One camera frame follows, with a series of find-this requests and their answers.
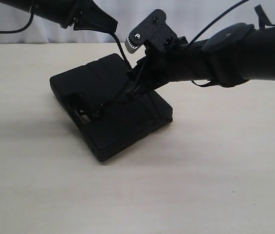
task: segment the black box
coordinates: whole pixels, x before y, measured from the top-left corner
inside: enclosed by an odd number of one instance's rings
[[[88,106],[110,102],[127,82],[127,71],[122,58],[112,54],[50,79],[56,98],[101,162],[173,121],[172,107],[155,91],[126,104],[114,103],[97,119],[76,111],[70,94],[82,93]]]

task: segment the black cylinder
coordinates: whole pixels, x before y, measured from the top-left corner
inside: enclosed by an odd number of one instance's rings
[[[32,0],[0,0],[20,10],[29,12]],[[35,0],[35,15],[63,25],[76,0]]]
[[[235,65],[244,79],[275,80],[275,27],[249,35],[236,53]]]

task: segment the black wire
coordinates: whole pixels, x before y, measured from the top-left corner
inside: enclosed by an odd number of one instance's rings
[[[28,23],[24,27],[22,27],[22,28],[20,28],[18,30],[13,30],[13,31],[0,31],[0,34],[20,33],[20,32],[25,31],[27,28],[29,28],[30,25],[32,24],[32,22],[34,20],[34,16],[35,16],[35,0],[32,0],[32,5],[31,5],[30,13],[31,13],[31,15],[30,15],[29,21],[28,21]]]
[[[124,53],[124,50],[123,50],[123,48],[122,48],[122,45],[121,45],[121,42],[120,42],[119,38],[118,38],[114,33],[111,33],[110,35],[111,35],[111,36],[114,38],[114,40],[116,41],[117,46],[118,46],[119,51],[120,51],[120,53],[121,53],[121,55],[122,55],[122,57],[123,57],[124,62],[126,63],[127,67],[131,70],[131,69],[132,69],[132,66],[131,66],[130,62],[128,61],[127,56],[126,56],[125,53]]]
[[[226,11],[224,11],[220,16],[218,16],[215,20],[213,20],[211,23],[209,23],[201,32],[199,32],[193,39],[192,41],[187,45],[187,47],[190,47],[193,43],[195,43],[197,41],[197,39],[199,37],[202,36],[203,33],[205,33],[210,27],[212,27],[215,23],[217,23],[221,18],[223,18],[224,16],[226,16],[228,13],[230,13],[231,11],[233,11],[234,9],[236,9],[237,7],[245,4],[246,2],[248,2],[250,0],[242,0],[238,3],[236,3],[235,5],[233,5],[232,7],[230,7],[229,9],[227,9]]]

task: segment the white table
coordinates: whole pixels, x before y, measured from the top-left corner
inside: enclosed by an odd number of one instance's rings
[[[102,165],[49,78],[114,52],[0,45],[0,234],[275,234],[275,82],[169,84],[174,122]]]

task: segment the white backdrop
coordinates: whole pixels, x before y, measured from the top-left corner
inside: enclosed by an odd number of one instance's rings
[[[117,35],[124,41],[128,33],[154,9],[166,11],[168,24],[179,36],[192,38],[216,16],[238,0],[95,0],[104,11],[119,21]],[[217,23],[204,38],[236,22],[255,23],[254,7],[262,4],[275,22],[275,0],[253,0]],[[21,28],[29,14],[0,3],[0,30]],[[0,43],[63,43],[111,42],[112,38],[96,32],[73,32],[59,25],[35,17],[33,25],[16,35],[0,35]]]

